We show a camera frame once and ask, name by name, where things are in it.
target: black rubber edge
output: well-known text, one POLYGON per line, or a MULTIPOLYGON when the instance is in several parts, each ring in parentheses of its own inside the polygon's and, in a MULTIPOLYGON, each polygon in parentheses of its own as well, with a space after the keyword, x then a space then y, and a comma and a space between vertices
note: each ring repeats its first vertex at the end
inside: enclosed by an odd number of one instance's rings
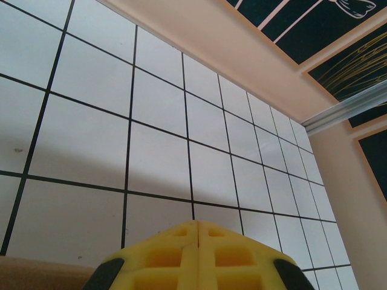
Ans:
POLYGON ((304 273, 296 265, 284 259, 276 259, 274 266, 287 290, 314 290, 304 273))
POLYGON ((109 290, 124 262, 116 258, 99 265, 82 290, 109 290))

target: yellow plastic part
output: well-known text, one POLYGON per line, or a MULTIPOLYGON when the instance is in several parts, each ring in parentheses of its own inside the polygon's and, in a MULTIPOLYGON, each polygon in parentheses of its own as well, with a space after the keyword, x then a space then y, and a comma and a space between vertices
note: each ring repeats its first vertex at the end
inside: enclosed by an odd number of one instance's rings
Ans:
POLYGON ((190 221, 124 248, 110 290, 286 290, 273 261, 290 257, 211 222, 190 221))

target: rectangular hole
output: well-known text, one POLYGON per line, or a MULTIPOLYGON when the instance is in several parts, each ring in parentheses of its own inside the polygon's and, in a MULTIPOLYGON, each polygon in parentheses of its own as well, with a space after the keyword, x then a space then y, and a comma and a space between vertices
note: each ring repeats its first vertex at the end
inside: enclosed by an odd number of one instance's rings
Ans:
POLYGON ((219 275, 218 290, 264 290, 260 275, 219 275))
POLYGON ((181 255, 180 248, 156 248, 148 252, 145 267, 180 267, 181 255))
POLYGON ((210 228, 208 230, 208 235, 210 237, 224 237, 224 234, 221 233, 219 230, 215 229, 215 228, 210 228))
POLYGON ((140 276, 134 280, 134 290, 177 290, 178 277, 166 276, 140 276))
POLYGON ((242 246, 227 246, 215 250, 215 266, 250 266, 254 265, 250 250, 242 246))
POLYGON ((181 228, 176 233, 174 233, 174 236, 176 237, 184 237, 187 236, 187 228, 181 228))

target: tiled wall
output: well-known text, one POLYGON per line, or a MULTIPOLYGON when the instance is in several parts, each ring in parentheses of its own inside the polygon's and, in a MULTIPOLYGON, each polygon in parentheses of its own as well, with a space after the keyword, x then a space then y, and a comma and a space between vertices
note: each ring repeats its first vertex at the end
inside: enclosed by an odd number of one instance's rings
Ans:
POLYGON ((301 125, 93 0, 1 1, 0 39, 1 254, 97 266, 195 218, 357 288, 301 125))

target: dark green panel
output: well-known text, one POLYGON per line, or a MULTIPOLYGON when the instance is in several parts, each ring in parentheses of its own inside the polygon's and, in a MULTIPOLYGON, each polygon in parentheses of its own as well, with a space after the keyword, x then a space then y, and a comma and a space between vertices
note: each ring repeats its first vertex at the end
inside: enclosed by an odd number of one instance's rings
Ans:
POLYGON ((366 137, 359 143, 387 200, 387 130, 366 137))
POLYGON ((236 3, 238 3, 238 0, 227 0, 227 2, 235 7, 236 3))
POLYGON ((243 0, 238 11, 254 26, 258 26, 282 0, 243 0))
POLYGON ((356 127, 361 124, 367 123, 373 119, 384 116, 386 114, 387 114, 387 103, 384 103, 379 105, 378 107, 374 107, 365 112, 362 112, 361 114, 356 115, 355 117, 349 118, 348 121, 350 122, 352 127, 356 127))
POLYGON ((314 3, 316 0, 289 1, 262 29, 262 32, 274 41, 314 3))
MULTIPOLYGON (((358 5, 356 1, 359 0, 349 0, 351 5, 358 5)), ((376 7, 357 19, 345 13, 335 2, 324 0, 285 34, 277 45, 296 63, 302 63, 387 6, 386 0, 372 1, 376 7)))
MULTIPOLYGON (((387 79, 387 24, 326 60, 309 75, 340 102, 387 79)), ((385 114, 387 105, 381 105, 349 121, 356 127, 385 114)))

